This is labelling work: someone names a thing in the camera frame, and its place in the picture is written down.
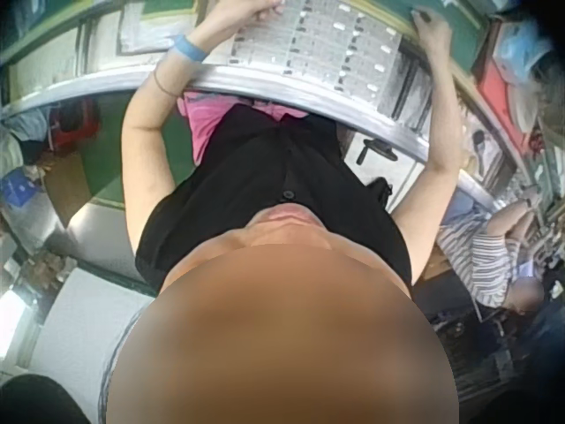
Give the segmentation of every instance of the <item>woman's left arm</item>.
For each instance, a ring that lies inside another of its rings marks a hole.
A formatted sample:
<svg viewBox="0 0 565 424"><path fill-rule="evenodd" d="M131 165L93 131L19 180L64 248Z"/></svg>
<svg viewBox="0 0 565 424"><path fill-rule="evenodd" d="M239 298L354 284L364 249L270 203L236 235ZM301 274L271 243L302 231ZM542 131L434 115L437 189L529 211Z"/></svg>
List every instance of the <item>woman's left arm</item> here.
<svg viewBox="0 0 565 424"><path fill-rule="evenodd" d="M186 39L206 54L251 19L280 12L282 0L221 0ZM157 203L175 189L161 129L198 63L172 49L136 91L122 127L125 220L133 252Z"/></svg>

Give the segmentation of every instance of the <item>black shirt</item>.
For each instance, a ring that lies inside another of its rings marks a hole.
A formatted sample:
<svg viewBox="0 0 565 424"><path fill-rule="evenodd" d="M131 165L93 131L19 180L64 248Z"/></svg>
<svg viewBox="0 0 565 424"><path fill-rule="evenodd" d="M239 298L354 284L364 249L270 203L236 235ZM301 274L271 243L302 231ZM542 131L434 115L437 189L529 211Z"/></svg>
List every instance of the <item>black shirt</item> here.
<svg viewBox="0 0 565 424"><path fill-rule="evenodd" d="M341 158L335 122L287 115L278 123L245 105L228 112L201 166L154 209L139 243L137 269L159 291L196 246L289 201L309 208L329 231L377 253L410 287L403 236Z"/></svg>

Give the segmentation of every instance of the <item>bracelet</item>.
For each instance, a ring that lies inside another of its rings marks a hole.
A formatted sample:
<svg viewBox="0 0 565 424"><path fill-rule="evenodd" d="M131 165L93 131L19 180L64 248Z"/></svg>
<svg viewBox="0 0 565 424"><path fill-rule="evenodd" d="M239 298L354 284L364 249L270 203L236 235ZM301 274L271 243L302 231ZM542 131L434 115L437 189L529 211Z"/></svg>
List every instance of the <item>bracelet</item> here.
<svg viewBox="0 0 565 424"><path fill-rule="evenodd" d="M161 91L163 91L164 94L166 95L170 95L171 97L179 97L180 95L175 95L174 93L171 93L169 90L166 90L165 88L162 87L161 83L159 82L159 80L157 79L157 69L159 69L159 64L157 64L157 66L155 67L155 69L153 69L153 72L151 72L153 74L153 79L155 81L155 85L159 87L159 89Z"/></svg>
<svg viewBox="0 0 565 424"><path fill-rule="evenodd" d="M186 40L184 35L179 35L175 38L175 49L193 62L203 62L208 56L206 51Z"/></svg>

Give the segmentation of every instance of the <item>pink clothing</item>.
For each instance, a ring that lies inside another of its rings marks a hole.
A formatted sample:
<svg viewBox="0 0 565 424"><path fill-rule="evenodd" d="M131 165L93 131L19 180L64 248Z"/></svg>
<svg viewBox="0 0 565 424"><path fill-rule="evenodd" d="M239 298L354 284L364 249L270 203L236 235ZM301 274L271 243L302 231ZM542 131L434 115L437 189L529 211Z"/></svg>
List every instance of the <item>pink clothing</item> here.
<svg viewBox="0 0 565 424"><path fill-rule="evenodd" d="M192 156L194 163L200 165L206 147L214 129L220 124L222 118L236 104L247 104L260 110L273 119L280 121L284 115L305 117L308 115L302 110L287 108L272 102L259 102L239 98L233 95L208 95L195 92L186 92L184 98L177 100L178 111L188 121L192 130Z"/></svg>

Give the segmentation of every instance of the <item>shirt button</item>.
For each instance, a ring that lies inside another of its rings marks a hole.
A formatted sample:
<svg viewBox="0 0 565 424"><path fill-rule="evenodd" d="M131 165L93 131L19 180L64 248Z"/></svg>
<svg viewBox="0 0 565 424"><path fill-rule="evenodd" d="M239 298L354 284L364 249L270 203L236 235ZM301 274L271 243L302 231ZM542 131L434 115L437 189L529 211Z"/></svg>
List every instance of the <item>shirt button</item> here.
<svg viewBox="0 0 565 424"><path fill-rule="evenodd" d="M297 197L293 191L291 190L285 190L284 192L282 192L282 196L284 197L285 200L287 201L293 201L295 197Z"/></svg>

